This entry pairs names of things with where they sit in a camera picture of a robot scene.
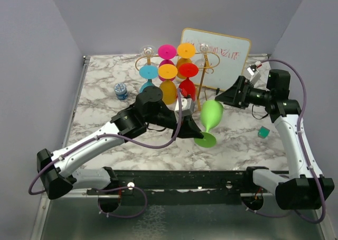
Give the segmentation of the green wine glass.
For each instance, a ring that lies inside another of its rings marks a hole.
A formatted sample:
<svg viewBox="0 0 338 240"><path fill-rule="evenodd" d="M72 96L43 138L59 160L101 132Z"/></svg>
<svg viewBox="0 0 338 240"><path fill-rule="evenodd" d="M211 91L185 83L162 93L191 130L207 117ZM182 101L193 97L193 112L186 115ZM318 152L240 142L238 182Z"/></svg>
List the green wine glass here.
<svg viewBox="0 0 338 240"><path fill-rule="evenodd" d="M203 103L200 114L201 124L205 131L201 132L201 139L195 138L195 143L204 148L211 148L216 145L216 137L210 133L210 130L218 126L222 120L223 106L216 100L207 100Z"/></svg>

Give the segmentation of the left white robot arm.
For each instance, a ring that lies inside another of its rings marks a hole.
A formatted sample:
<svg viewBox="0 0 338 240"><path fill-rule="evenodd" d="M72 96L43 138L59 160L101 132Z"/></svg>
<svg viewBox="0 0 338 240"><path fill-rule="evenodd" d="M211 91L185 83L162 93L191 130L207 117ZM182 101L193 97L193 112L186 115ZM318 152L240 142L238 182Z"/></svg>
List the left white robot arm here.
<svg viewBox="0 0 338 240"><path fill-rule="evenodd" d="M202 132L193 120L190 110L184 110L177 102L178 111L170 110L163 102L162 90L155 86L146 87L136 96L135 102L119 111L104 126L79 142L50 152L43 149L37 153L37 171L44 192L51 200L68 194L73 189L96 189L106 195L115 192L117 177L110 167L86 170L82 165L103 152L126 142L137 142L135 138L153 124L172 129L172 138L164 145L150 145L150 149L162 149L176 138L202 138Z"/></svg>

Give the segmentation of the red wine glass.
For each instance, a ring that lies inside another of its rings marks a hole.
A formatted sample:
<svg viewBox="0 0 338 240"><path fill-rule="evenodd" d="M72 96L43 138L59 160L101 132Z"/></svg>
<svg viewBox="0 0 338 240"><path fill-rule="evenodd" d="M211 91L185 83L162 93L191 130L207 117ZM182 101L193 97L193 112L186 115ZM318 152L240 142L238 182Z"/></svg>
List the red wine glass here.
<svg viewBox="0 0 338 240"><path fill-rule="evenodd" d="M180 73L186 78L180 83L179 88L184 97L190 97L196 101L196 87L190 78L199 72L198 67L193 63L185 63L180 66Z"/></svg>

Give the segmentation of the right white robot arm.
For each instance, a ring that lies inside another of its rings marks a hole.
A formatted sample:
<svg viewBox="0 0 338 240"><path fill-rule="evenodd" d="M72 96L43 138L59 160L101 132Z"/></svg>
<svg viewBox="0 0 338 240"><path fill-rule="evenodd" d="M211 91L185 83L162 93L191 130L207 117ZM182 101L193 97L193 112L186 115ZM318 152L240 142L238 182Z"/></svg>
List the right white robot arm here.
<svg viewBox="0 0 338 240"><path fill-rule="evenodd" d="M334 190L331 178L323 176L307 141L301 107L289 99L290 74L285 70L269 71L266 90L254 88L239 76L228 90L215 99L236 108L250 104L263 106L281 138L287 156L288 178L265 167L248 167L242 186L254 193L261 187L272 193L283 210L319 209Z"/></svg>

